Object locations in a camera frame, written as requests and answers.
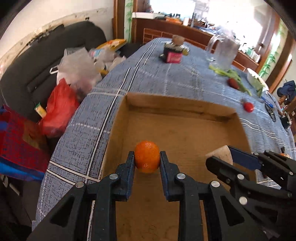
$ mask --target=red tomato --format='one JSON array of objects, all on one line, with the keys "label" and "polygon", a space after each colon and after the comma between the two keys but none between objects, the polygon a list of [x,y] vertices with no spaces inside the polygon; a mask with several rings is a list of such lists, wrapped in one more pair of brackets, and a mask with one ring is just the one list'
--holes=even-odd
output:
[{"label": "red tomato", "polygon": [[254,105],[250,102],[245,102],[244,109],[245,109],[245,111],[251,113],[254,110]]},{"label": "red tomato", "polygon": [[229,78],[229,79],[227,80],[227,84],[228,84],[230,87],[232,87],[233,89],[236,89],[236,90],[239,89],[239,85],[238,85],[237,81],[236,81],[235,79],[233,79],[233,78]]}]

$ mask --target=table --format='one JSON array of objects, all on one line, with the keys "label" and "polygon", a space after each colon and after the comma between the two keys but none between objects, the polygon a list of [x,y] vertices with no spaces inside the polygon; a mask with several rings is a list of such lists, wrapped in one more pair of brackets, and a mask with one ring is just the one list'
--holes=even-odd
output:
[{"label": "table", "polygon": [[[243,72],[233,67],[253,97],[230,88],[227,77],[216,75],[208,68],[205,51],[188,43],[191,50],[188,56],[183,56],[181,64],[161,62],[158,57],[163,52],[163,41],[168,39],[152,40],[113,69],[77,109],[57,144],[42,181],[33,229],[76,182],[100,180],[100,167],[112,123],[121,99],[129,91],[192,98],[235,108],[253,152],[267,149],[280,152],[285,146],[287,153],[295,159],[291,130],[283,128],[278,115],[276,122],[271,120]],[[242,108],[242,98],[254,104],[252,113]],[[266,99],[276,102],[269,96]],[[269,178],[264,179],[260,171],[256,171],[256,177],[262,185],[280,188]]]}]

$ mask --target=brown cardboard box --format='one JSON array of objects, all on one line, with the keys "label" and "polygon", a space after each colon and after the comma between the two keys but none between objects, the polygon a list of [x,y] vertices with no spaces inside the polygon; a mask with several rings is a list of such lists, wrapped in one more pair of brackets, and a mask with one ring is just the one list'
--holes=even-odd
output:
[{"label": "brown cardboard box", "polygon": [[[128,93],[114,120],[102,177],[126,161],[143,140],[155,142],[180,171],[196,181],[216,180],[205,155],[223,145],[250,152],[235,110],[204,101]],[[178,240],[179,202],[167,202],[159,169],[153,174],[135,170],[127,202],[116,203],[118,241]]]}]

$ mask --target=metal screw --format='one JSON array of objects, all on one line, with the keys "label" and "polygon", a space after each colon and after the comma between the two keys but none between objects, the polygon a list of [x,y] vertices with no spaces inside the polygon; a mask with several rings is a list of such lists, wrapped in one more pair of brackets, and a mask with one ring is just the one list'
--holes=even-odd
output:
[{"label": "metal screw", "polygon": [[220,183],[217,182],[217,181],[212,181],[212,182],[211,182],[211,185],[212,185],[213,187],[217,188],[217,187],[220,186]]},{"label": "metal screw", "polygon": [[177,174],[177,178],[178,179],[181,179],[182,180],[182,179],[185,179],[185,177],[186,177],[186,175],[184,173],[178,173]]},{"label": "metal screw", "polygon": [[240,179],[240,180],[244,180],[244,175],[243,174],[238,174],[237,178]]},{"label": "metal screw", "polygon": [[248,199],[246,197],[242,196],[242,197],[239,198],[239,203],[241,205],[246,205],[248,203]]},{"label": "metal screw", "polygon": [[111,180],[115,180],[115,179],[118,178],[118,175],[117,175],[116,173],[113,173],[113,174],[110,174],[109,178],[110,178]]},{"label": "metal screw", "polygon": [[82,188],[83,186],[84,186],[83,182],[78,182],[75,184],[75,187],[77,187],[77,188]]}]

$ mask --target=blue tablecloth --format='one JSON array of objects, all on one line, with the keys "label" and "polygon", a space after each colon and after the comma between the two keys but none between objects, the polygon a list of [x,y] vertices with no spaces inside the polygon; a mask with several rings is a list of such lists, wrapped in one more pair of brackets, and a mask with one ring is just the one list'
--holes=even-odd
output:
[{"label": "blue tablecloth", "polygon": [[[239,72],[243,84],[253,97],[230,88],[227,77],[216,75],[208,68],[205,51],[191,44],[188,56],[181,64],[165,64],[158,57],[163,41],[157,38],[141,47],[135,54],[112,70],[82,102],[65,134],[59,140],[42,181],[34,226],[55,206],[76,182],[97,182],[99,171],[116,111],[122,97],[129,91],[192,98],[235,108],[253,152],[280,152],[285,146],[295,159],[292,132],[286,131],[276,114],[273,122],[255,90]],[[275,98],[265,96],[274,103]],[[247,113],[241,104],[245,98],[254,104]],[[280,188],[257,172],[257,182]]]}]

